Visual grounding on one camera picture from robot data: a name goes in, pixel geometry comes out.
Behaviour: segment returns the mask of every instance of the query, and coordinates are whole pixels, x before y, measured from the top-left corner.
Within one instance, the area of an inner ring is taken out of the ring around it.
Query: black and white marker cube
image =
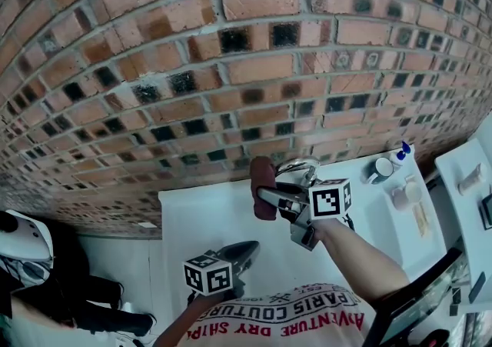
[[[349,179],[331,179],[309,188],[311,220],[334,219],[352,206]]]
[[[232,289],[232,264],[208,255],[183,262],[186,285],[202,295]]]

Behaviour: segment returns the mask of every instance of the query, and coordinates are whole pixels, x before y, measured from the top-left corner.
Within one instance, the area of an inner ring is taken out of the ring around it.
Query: floor
[[[165,278],[160,240],[124,240],[81,237],[92,275],[121,282],[125,286],[124,302],[130,302],[136,312],[152,313],[158,320],[151,335],[142,339],[151,345],[169,325],[166,313]],[[24,319],[12,323],[13,347],[126,347],[133,346],[124,336],[91,335],[82,330],[55,331]],[[121,338],[126,344],[116,340]]]

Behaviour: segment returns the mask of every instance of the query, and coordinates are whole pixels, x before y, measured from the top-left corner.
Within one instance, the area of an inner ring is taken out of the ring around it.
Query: white tabletop
[[[351,179],[352,211],[356,232],[402,265],[411,280],[426,272],[446,253],[431,197],[413,157],[380,185],[362,182],[362,169],[377,155],[322,166],[320,179]],[[305,171],[283,174],[278,181],[293,182]],[[422,188],[422,204],[429,233],[421,237],[411,210],[399,212],[390,192],[414,175]],[[348,286],[326,250],[318,244],[313,252],[290,240],[290,225],[278,215],[274,222],[256,219],[250,180],[226,182],[192,189],[159,193],[162,204],[162,241],[167,288],[173,291],[172,315],[179,315],[191,290],[184,283],[182,261],[244,240],[258,240],[261,251],[241,277],[246,296],[283,292],[313,282]]]
[[[457,184],[472,172],[477,164],[487,167],[487,183],[474,186],[465,195],[458,192]],[[470,282],[475,285],[480,274],[486,280],[492,276],[492,229],[485,230],[478,205],[490,193],[490,164],[478,140],[473,139],[436,158],[436,166],[449,193],[460,225],[470,268]]]

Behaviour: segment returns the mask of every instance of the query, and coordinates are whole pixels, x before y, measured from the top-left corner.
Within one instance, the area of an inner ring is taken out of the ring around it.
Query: person's arm
[[[222,302],[224,295],[198,296],[155,341],[153,347],[175,347],[194,322]]]
[[[12,314],[13,316],[20,315],[21,317],[35,322],[36,324],[47,326],[51,329],[73,329],[70,326],[59,324],[56,321],[53,321],[48,316],[37,310],[35,307],[23,302],[21,299],[15,296],[12,296]]]
[[[408,285],[408,277],[393,259],[339,222],[317,222],[320,239],[352,290],[369,304]]]

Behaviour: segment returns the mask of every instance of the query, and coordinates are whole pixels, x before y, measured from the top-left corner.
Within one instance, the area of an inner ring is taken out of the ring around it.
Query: brick wall
[[[0,202],[82,232],[256,155],[432,162],[492,106],[490,0],[0,2]]]

